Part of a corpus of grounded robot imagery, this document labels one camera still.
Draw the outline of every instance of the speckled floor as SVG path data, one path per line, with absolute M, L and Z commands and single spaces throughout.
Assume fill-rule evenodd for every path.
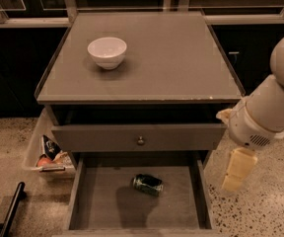
M 60 234 L 73 178 L 45 179 L 24 171 L 25 150 L 36 118 L 0 119 L 0 222 L 17 184 L 26 183 L 10 236 Z M 205 169 L 215 223 L 231 237 L 284 236 L 284 139 L 258 152 L 258 163 L 236 193 L 221 190 L 229 153 L 236 148 L 226 132 Z

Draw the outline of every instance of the black cabinet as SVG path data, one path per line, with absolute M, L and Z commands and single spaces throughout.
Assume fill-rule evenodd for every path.
M 36 85 L 66 29 L 0 29 L 0 117 L 38 116 Z
M 270 55 L 284 38 L 284 25 L 213 26 L 213 30 L 250 94 L 271 73 Z

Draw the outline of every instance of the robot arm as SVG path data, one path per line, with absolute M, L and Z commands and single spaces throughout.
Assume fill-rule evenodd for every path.
M 271 54 L 269 75 L 241 99 L 229 117 L 230 137 L 249 149 L 262 149 L 284 135 L 284 39 Z

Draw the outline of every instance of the white bowl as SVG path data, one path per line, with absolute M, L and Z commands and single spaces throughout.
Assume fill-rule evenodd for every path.
M 122 39 L 106 37 L 91 42 L 87 50 L 96 64 L 111 70 L 122 62 L 126 48 L 126 43 Z

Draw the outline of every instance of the can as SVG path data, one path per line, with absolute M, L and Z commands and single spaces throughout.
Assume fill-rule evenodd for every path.
M 163 190 L 163 182 L 150 175 L 139 174 L 133 179 L 133 188 L 142 193 L 157 197 Z

